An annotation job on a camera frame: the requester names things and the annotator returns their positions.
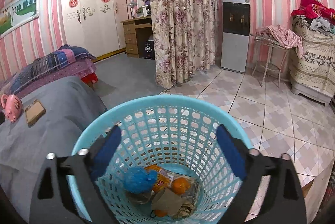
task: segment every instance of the gray floor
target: gray floor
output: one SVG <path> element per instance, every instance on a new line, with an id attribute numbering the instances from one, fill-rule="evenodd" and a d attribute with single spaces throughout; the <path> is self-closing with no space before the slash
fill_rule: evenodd
<path id="1" fill-rule="evenodd" d="M 156 84 L 156 64 L 153 60 L 128 58 L 122 53 L 95 65 L 99 81 L 94 88 L 108 109 L 164 91 Z"/>

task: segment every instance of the gray blanket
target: gray blanket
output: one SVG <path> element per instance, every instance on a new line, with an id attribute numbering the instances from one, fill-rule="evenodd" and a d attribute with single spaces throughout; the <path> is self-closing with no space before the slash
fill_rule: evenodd
<path id="1" fill-rule="evenodd" d="M 101 99 L 78 77 L 49 83 L 22 99 L 27 107 L 39 99 L 46 113 L 28 128 L 25 114 L 13 124 L 0 125 L 0 185 L 12 205 L 29 221 L 37 175 L 49 152 L 63 157 L 85 128 L 106 111 Z"/>

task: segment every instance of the black box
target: black box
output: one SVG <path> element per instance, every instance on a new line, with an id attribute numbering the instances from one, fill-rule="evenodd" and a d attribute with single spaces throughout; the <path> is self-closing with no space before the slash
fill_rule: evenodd
<path id="1" fill-rule="evenodd" d="M 155 59 L 155 48 L 153 41 L 147 41 L 144 43 L 143 56 L 145 59 Z"/>

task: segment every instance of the basket rim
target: basket rim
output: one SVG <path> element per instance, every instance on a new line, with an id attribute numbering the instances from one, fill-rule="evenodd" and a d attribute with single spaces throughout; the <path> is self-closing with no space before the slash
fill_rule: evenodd
<path id="1" fill-rule="evenodd" d="M 195 105 L 199 106 L 199 111 L 201 110 L 201 106 L 204 109 L 211 109 L 211 111 L 215 111 L 218 112 L 219 114 L 221 114 L 222 116 L 224 116 L 225 119 L 229 120 L 230 123 L 232 123 L 232 125 L 237 129 L 236 133 L 232 133 L 233 137 L 235 138 L 239 138 L 243 141 L 243 143 L 247 146 L 247 148 L 252 148 L 252 144 L 250 142 L 249 137 L 247 136 L 247 134 L 245 133 L 244 129 L 241 127 L 241 125 L 239 124 L 239 122 L 237 122 L 230 114 L 228 114 L 227 112 L 225 112 L 224 110 L 220 109 L 219 107 L 208 103 L 206 101 L 203 100 L 199 100 L 196 98 L 192 98 L 192 97 L 188 97 L 188 96 L 183 96 L 183 95 L 154 95 L 154 96 L 147 96 L 147 97 L 141 97 L 141 98 L 137 98 L 137 99 L 133 99 L 127 102 L 124 102 L 122 104 L 119 104 L 118 106 L 113 107 L 112 109 L 109 109 L 108 111 L 106 111 L 105 113 L 103 113 L 102 115 L 100 115 L 99 117 L 97 117 L 93 122 L 91 122 L 91 124 L 81 133 L 81 135 L 79 136 L 79 138 L 77 139 L 73 150 L 71 152 L 71 155 L 75 155 L 82 147 L 80 145 L 80 143 L 82 142 L 82 140 L 85 138 L 85 135 L 87 132 L 89 132 L 91 129 L 98 127 L 101 127 L 101 120 L 103 120 L 104 117 L 109 116 L 110 113 L 115 112 L 117 117 L 121 117 L 124 118 L 127 115 L 129 115 L 129 106 L 132 105 L 134 108 L 137 107 L 137 109 L 139 108 L 143 108 L 143 106 L 148 105 L 149 103 L 152 103 L 153 105 L 157 106 L 157 99 L 160 100 L 160 105 L 162 106 L 166 106 L 166 105 L 171 105 L 173 106 L 173 104 L 171 104 L 171 102 L 173 102 L 174 100 L 178 101 L 178 105 L 182 105 L 183 103 L 187 104 L 192 102 Z M 73 196 L 73 199 L 75 201 L 75 204 L 77 206 L 77 209 L 80 210 L 80 212 L 84 215 L 84 217 L 91 221 L 91 218 L 85 208 L 85 205 L 83 203 L 83 200 L 80 196 L 78 187 L 77 187 L 77 183 L 76 180 L 74 178 L 74 176 L 68 176 L 68 182 L 70 185 L 70 190 Z"/>

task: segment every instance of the blue gripper pad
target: blue gripper pad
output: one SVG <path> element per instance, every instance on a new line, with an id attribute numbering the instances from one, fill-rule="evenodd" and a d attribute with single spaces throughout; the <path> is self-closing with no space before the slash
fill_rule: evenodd
<path id="1" fill-rule="evenodd" d="M 121 143 L 121 130 L 118 126 L 114 126 L 101 142 L 99 150 L 91 160 L 91 180 L 94 182 L 97 178 L 105 174 L 113 155 Z"/>
<path id="2" fill-rule="evenodd" d="M 241 180 L 244 180 L 247 176 L 246 161 L 241 155 L 239 149 L 236 147 L 237 142 L 242 141 L 232 137 L 224 125 L 220 125 L 217 128 L 216 138 L 222 153 L 232 168 L 234 175 L 239 177 Z"/>

